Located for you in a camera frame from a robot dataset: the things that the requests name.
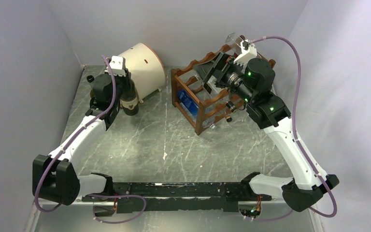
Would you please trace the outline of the green wine bottle brown label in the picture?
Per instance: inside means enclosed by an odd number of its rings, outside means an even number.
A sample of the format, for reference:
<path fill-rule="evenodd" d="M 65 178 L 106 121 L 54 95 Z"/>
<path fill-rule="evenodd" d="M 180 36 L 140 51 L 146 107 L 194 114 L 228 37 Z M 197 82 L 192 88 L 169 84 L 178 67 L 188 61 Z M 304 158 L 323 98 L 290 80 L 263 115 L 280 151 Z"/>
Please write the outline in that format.
<path fill-rule="evenodd" d="M 100 84 L 99 84 L 100 75 L 97 75 L 97 76 L 88 75 L 86 77 L 86 80 L 91 87 L 91 90 L 89 92 L 90 97 L 99 100 L 101 98 L 101 96 L 100 96 L 101 87 L 100 87 Z"/>

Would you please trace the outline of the green wine bottle white label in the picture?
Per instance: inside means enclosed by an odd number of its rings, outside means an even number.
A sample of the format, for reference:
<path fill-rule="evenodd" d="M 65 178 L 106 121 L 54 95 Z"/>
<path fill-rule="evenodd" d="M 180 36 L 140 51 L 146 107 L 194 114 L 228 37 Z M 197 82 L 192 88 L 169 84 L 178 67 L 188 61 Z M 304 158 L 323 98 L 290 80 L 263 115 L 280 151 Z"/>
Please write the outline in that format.
<path fill-rule="evenodd" d="M 133 80 L 128 79 L 123 84 L 123 93 L 120 101 L 124 113 L 128 116 L 134 116 L 139 111 L 139 101 Z"/>

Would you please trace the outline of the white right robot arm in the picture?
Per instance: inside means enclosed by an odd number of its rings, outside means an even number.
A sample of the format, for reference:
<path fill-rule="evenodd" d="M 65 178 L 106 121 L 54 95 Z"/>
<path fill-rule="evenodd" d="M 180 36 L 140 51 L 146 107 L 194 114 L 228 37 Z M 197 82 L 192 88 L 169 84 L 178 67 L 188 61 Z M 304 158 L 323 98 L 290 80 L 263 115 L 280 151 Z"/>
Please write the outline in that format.
<path fill-rule="evenodd" d="M 275 72 L 268 61 L 252 58 L 239 65 L 236 58 L 221 52 L 196 65 L 194 71 L 205 85 L 214 80 L 215 87 L 227 89 L 245 102 L 250 118 L 274 142 L 291 170 L 291 178 L 252 174 L 241 188 L 245 199 L 253 200 L 259 194 L 273 196 L 301 212 L 339 184 L 338 177 L 318 166 L 300 143 L 290 110 L 271 90 Z"/>

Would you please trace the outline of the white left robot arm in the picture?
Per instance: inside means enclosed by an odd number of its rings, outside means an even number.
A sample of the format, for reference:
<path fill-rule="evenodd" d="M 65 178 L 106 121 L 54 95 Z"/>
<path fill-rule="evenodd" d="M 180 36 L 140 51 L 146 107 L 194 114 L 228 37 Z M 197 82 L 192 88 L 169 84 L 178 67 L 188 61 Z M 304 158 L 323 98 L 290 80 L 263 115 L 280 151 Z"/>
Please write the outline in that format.
<path fill-rule="evenodd" d="M 78 176 L 74 164 L 87 148 L 113 124 L 120 110 L 120 98 L 132 84 L 127 68 L 105 72 L 91 81 L 93 97 L 78 128 L 48 155 L 38 155 L 32 163 L 32 193 L 35 206 L 39 199 L 70 205 L 77 198 L 95 194 L 102 201 L 114 196 L 113 179 L 100 173 Z"/>

